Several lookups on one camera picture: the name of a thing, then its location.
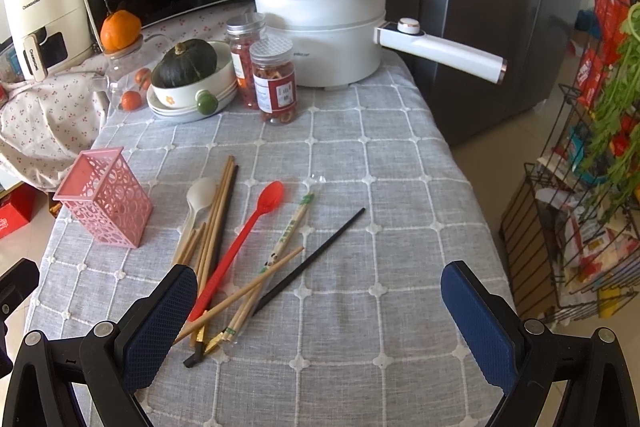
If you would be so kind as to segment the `green leafy vegetables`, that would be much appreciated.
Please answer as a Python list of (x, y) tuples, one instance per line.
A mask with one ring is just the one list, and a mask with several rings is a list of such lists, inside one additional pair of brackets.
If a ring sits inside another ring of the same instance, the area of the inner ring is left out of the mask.
[(590, 129), (582, 174), (591, 176), (602, 222), (639, 192), (639, 5), (631, 5), (613, 39), (585, 50), (578, 69), (578, 102)]

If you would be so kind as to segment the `dark green pumpkin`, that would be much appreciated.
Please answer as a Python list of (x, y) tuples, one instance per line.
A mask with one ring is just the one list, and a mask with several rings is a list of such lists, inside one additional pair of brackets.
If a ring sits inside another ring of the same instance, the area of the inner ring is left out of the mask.
[(215, 74), (217, 63), (217, 52), (205, 40), (178, 42), (154, 67), (152, 86), (160, 89), (190, 86)]

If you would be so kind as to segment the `white plastic spoon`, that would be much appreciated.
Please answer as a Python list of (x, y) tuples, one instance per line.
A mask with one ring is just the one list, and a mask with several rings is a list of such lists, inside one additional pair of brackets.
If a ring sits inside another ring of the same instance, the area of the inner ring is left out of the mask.
[(196, 180), (186, 192), (186, 202), (188, 203), (188, 214), (181, 231), (180, 239), (176, 248), (174, 261), (177, 262), (183, 251), (186, 242), (193, 230), (193, 225), (198, 213), (207, 208), (212, 202), (216, 191), (216, 183), (210, 178)]

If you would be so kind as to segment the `jar with red label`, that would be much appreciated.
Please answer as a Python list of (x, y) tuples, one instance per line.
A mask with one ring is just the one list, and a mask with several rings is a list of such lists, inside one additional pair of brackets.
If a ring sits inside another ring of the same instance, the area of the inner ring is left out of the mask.
[(250, 46), (257, 105), (270, 124), (288, 124), (296, 115), (297, 92), (293, 43), (265, 36)]

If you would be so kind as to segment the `disposable chopsticks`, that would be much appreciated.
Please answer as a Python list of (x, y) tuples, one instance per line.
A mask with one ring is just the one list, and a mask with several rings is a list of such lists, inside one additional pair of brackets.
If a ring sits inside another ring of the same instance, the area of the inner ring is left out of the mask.
[[(288, 243), (291, 242), (294, 232), (302, 223), (303, 217), (305, 217), (306, 212), (313, 200), (314, 191), (309, 190), (300, 200), (293, 217), (290, 221), (288, 221), (288, 225), (279, 237), (276, 246), (272, 248), (271, 254), (265, 262), (264, 270), (269, 269), (271, 265), (274, 265), (284, 255), (285, 249), (286, 247), (288, 247)], [(264, 287), (265, 283), (266, 281), (263, 281), (246, 294), (245, 299), (241, 303), (241, 306), (239, 306), (239, 309), (237, 309), (235, 314), (233, 315), (231, 322), (221, 333), (221, 340), (224, 343), (230, 343), (230, 341), (235, 340), (235, 337), (239, 334), (239, 332), (241, 332), (241, 329), (246, 322), (247, 317), (250, 315), (250, 312), (254, 310), (259, 297), (262, 295), (262, 288)]]

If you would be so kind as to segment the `jar of red goji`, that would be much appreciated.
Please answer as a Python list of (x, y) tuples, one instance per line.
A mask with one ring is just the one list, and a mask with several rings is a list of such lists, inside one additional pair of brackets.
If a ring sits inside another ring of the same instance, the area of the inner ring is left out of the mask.
[(251, 12), (231, 17), (226, 23), (227, 40), (239, 94), (243, 104), (250, 109), (258, 109), (250, 47), (262, 40), (265, 31), (266, 18), (260, 13)]

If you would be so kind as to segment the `red plastic spoon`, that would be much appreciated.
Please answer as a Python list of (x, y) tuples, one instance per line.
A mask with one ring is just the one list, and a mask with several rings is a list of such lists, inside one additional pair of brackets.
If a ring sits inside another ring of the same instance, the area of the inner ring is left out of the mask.
[(196, 299), (195, 305), (188, 317), (189, 322), (194, 322), (207, 310), (210, 299), (212, 299), (216, 294), (221, 281), (226, 276), (226, 273), (231, 267), (236, 255), (239, 254), (248, 234), (250, 234), (250, 231), (252, 231), (252, 228), (254, 228), (254, 225), (256, 225), (256, 222), (260, 217), (278, 208), (282, 202), (283, 194), (284, 186), (281, 181), (273, 181), (269, 183), (262, 190), (262, 193), (259, 194), (255, 210), (250, 215), (245, 225), (243, 225), (241, 232), (235, 237), (235, 240), (229, 247), (228, 251), (224, 254), (224, 257), (222, 257), (221, 262), (218, 263), (216, 270), (207, 280), (204, 289), (198, 296), (198, 299)]

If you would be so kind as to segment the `pink perforated utensil basket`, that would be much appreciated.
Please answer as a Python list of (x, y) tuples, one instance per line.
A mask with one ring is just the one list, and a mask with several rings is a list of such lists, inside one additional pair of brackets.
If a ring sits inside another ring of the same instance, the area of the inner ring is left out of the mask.
[(153, 205), (122, 156), (122, 147), (84, 150), (53, 198), (99, 243), (140, 245)]

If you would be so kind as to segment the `red cardboard box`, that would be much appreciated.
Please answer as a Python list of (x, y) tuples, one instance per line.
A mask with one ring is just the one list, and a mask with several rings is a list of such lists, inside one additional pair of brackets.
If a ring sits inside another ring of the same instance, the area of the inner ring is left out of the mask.
[(0, 237), (6, 237), (32, 220), (37, 191), (26, 183), (17, 185), (1, 199)]

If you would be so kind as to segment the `white electric cooking pot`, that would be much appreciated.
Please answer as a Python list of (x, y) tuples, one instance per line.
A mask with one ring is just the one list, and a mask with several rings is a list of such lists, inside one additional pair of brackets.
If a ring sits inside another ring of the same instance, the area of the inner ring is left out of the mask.
[(293, 41), (298, 83), (337, 88), (372, 75), (382, 49), (425, 58), (498, 84), (506, 60), (431, 36), (417, 20), (386, 17), (386, 0), (254, 0), (268, 28)]

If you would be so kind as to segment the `cream air fryer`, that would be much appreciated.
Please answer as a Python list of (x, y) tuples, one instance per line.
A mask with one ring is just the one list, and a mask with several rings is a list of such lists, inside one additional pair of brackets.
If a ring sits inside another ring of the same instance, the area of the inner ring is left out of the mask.
[(85, 0), (3, 0), (17, 60), (42, 81), (93, 54)]

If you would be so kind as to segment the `grey checked tablecloth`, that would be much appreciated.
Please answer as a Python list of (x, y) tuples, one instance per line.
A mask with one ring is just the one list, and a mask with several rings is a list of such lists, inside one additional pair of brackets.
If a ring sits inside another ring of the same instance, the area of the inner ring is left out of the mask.
[(96, 243), (62, 212), (26, 324), (50, 338), (116, 321), (165, 275), (186, 220), (186, 191), (239, 166), (224, 241), (272, 181), (282, 205), (262, 217), (224, 280), (260, 270), (299, 201), (314, 194), (291, 244), (314, 264), (194, 367), (179, 343), (142, 405), (157, 426), (483, 426), (501, 392), (488, 385), (440, 297), (444, 266), (465, 261), (509, 291), (473, 189), (408, 70), (393, 53), (366, 80), (303, 89), (278, 126), (239, 104), (191, 124), (148, 110), (113, 116), (97, 147), (122, 150), (153, 204), (141, 245)]

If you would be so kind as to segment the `white ceramic bowl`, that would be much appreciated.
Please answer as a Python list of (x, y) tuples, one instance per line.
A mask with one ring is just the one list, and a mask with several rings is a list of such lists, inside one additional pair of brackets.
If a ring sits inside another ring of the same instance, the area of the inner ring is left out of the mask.
[(238, 85), (227, 43), (209, 40), (217, 53), (213, 75), (180, 88), (149, 87), (146, 103), (158, 118), (194, 121), (213, 116), (234, 99)]

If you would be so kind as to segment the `large orange tangerine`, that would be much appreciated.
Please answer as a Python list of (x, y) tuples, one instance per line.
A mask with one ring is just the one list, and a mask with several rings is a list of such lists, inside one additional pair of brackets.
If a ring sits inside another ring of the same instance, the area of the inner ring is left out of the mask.
[(127, 10), (113, 12), (104, 1), (106, 17), (100, 29), (100, 43), (106, 53), (115, 53), (131, 46), (139, 37), (142, 23), (139, 17)]

